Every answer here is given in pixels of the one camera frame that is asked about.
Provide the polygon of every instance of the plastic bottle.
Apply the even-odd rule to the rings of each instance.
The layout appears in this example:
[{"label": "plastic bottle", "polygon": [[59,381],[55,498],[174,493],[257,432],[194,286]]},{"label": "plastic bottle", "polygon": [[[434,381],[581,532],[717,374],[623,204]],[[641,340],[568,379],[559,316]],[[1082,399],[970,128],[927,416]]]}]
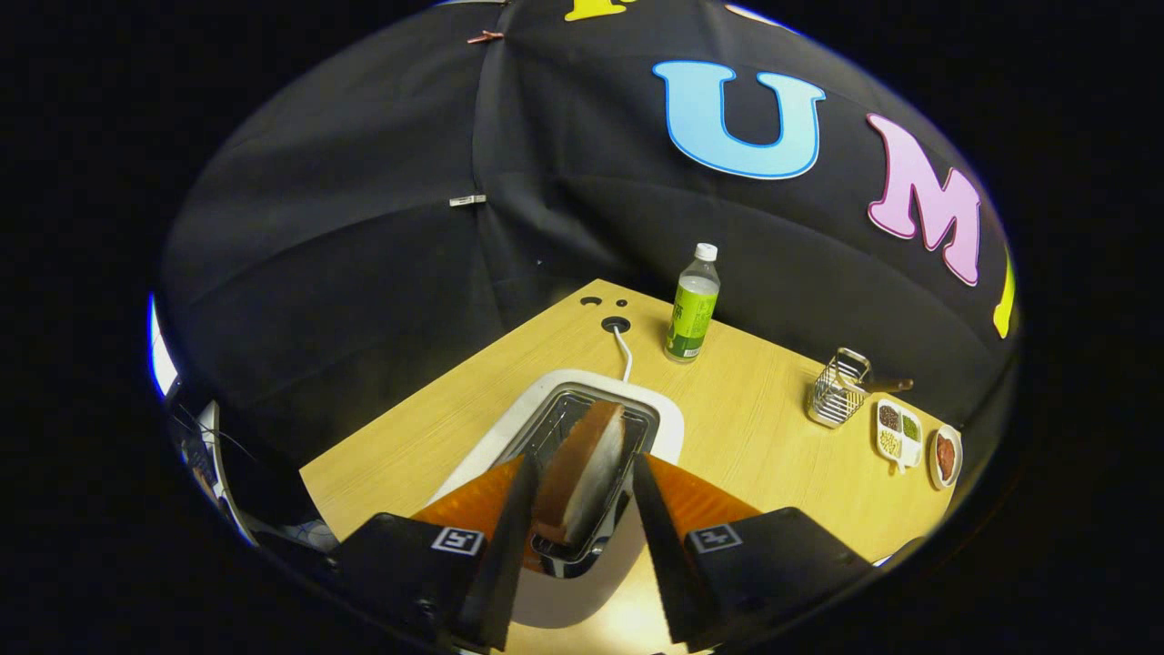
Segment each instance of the plastic bottle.
[{"label": "plastic bottle", "polygon": [[694,362],[703,349],[708,323],[719,297],[719,275],[716,272],[718,249],[711,243],[695,247],[695,261],[679,273],[675,306],[670,313],[670,329],[663,347],[667,358],[687,364]]}]

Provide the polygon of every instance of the bottle cap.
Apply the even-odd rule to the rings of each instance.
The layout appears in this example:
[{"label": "bottle cap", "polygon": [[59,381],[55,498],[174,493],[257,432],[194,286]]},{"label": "bottle cap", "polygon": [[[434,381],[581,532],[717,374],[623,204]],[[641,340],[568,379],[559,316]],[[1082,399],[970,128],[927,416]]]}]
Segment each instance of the bottle cap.
[{"label": "bottle cap", "polygon": [[703,261],[716,261],[716,254],[719,248],[712,245],[711,243],[700,243],[695,245],[695,258]]}]

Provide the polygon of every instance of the pink letter m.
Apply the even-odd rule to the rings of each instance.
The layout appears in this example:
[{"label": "pink letter m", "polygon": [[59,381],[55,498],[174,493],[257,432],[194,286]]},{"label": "pink letter m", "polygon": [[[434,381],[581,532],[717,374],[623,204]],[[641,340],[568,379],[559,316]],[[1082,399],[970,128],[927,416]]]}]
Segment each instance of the pink letter m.
[{"label": "pink letter m", "polygon": [[913,238],[917,227],[909,218],[909,205],[917,198],[922,219],[922,241],[934,250],[953,229],[953,240],[942,250],[942,259],[959,279],[978,284],[978,192],[966,176],[951,168],[944,185],[938,185],[922,147],[899,124],[876,114],[867,120],[885,141],[885,193],[870,202],[874,225],[902,238]]}]

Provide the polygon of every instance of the wire basket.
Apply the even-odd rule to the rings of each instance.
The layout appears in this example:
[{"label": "wire basket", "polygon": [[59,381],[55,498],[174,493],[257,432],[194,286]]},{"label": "wire basket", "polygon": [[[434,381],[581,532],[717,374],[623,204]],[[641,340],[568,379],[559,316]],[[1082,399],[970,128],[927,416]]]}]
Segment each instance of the wire basket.
[{"label": "wire basket", "polygon": [[808,397],[809,419],[830,428],[849,421],[868,398],[859,385],[872,369],[870,361],[860,354],[837,349],[837,355],[816,378],[812,393]]}]

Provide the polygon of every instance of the light wood tabletop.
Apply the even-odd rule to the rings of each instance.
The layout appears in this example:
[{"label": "light wood tabletop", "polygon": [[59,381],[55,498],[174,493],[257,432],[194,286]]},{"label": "light wood tabletop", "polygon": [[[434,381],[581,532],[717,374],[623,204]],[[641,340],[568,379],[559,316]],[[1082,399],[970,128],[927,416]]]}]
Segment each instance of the light wood tabletop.
[{"label": "light wood tabletop", "polygon": [[[588,296],[602,302],[582,304]],[[630,382],[672,399],[683,414],[682,469],[761,512],[799,507],[871,562],[941,522],[953,487],[938,491],[927,467],[942,422],[913,407],[908,392],[894,400],[922,421],[927,453],[902,475],[874,443],[874,407],[883,394],[870,397],[837,429],[819,426],[804,403],[824,363],[712,320],[698,358],[675,364],[662,350],[670,304],[596,279],[300,469],[335,536],[347,539],[377,512],[410,517],[421,510],[505,410],[549,371],[620,378],[623,353],[601,326],[610,315],[631,322],[624,334],[634,356]],[[687,650],[670,643],[644,549],[597,613],[558,629],[512,624],[505,652]]]}]

